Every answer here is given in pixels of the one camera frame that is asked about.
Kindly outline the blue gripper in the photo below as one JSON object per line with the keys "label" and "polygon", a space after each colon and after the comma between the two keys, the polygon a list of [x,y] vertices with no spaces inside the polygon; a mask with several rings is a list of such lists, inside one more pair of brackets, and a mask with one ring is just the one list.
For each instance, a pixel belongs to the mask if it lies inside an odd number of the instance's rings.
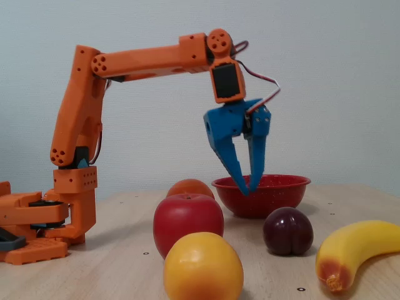
{"label": "blue gripper", "polygon": [[[254,192],[263,176],[266,153],[266,137],[269,134],[271,113],[264,105],[253,106],[257,99],[238,101],[209,110],[204,115],[208,141],[212,150],[230,177],[247,196]],[[251,177],[249,188],[243,178],[233,138],[243,135],[248,143]]]}

